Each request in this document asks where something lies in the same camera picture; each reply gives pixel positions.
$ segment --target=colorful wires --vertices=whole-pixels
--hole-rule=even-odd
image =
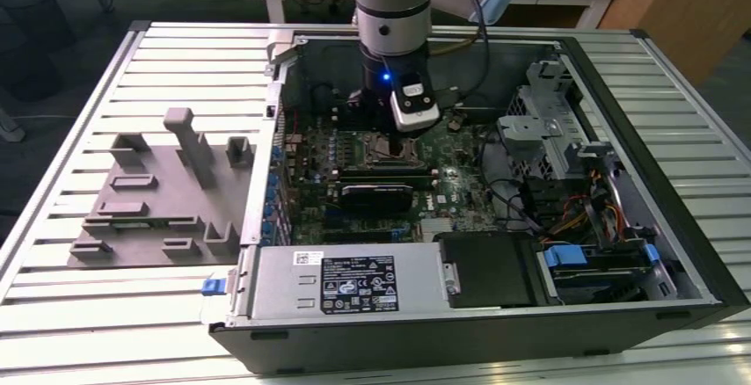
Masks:
[[[606,208],[612,212],[612,216],[615,218],[615,230],[619,232],[620,240],[624,240],[626,237],[623,236],[623,229],[626,228],[626,220],[623,218],[623,213],[615,205],[607,204]]]

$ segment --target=yellow wire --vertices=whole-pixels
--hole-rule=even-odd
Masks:
[[[480,38],[480,28],[478,28],[478,32],[475,33],[475,35],[467,38],[466,40],[462,40],[460,42],[456,42],[452,45],[448,45],[446,47],[438,48],[434,51],[431,51],[431,56],[436,57],[439,55],[446,55],[448,53],[452,53],[454,51],[460,50],[464,47],[470,47],[474,44],[474,42],[478,40],[478,38]]]

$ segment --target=blue latch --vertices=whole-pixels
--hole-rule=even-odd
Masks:
[[[656,264],[659,262],[659,252],[654,244],[644,244],[644,252],[647,253],[648,262]]]
[[[576,244],[556,244],[544,251],[544,261],[550,268],[558,265],[586,265],[587,257],[584,256],[582,246]]]
[[[227,279],[213,279],[208,278],[203,281],[203,287],[200,288],[200,295],[224,295],[227,294]]]

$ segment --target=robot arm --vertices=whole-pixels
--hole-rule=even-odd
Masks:
[[[511,0],[494,1],[503,12]],[[356,0],[356,23],[365,73],[359,99],[389,112],[397,132],[419,134],[442,116],[427,71],[431,0]]]

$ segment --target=floor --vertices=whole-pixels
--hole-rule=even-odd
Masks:
[[[51,55],[64,77],[53,97],[20,103],[0,89],[0,102],[25,130],[20,143],[0,141],[0,243],[36,185],[112,58],[132,20],[267,22],[259,0],[115,0],[103,13],[96,0],[59,0],[79,41]],[[289,23],[348,23],[352,4],[285,2]],[[0,15],[0,25],[7,24]],[[436,24],[462,20],[435,14]],[[751,146],[751,40],[740,40],[699,91],[746,144]]]

